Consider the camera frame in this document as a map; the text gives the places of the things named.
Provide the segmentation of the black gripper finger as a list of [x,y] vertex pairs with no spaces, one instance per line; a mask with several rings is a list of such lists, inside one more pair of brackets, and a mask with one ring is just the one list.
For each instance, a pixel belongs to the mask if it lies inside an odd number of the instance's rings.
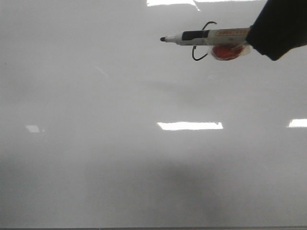
[[307,2],[269,0],[252,24],[247,43],[277,61],[288,51],[307,45]]

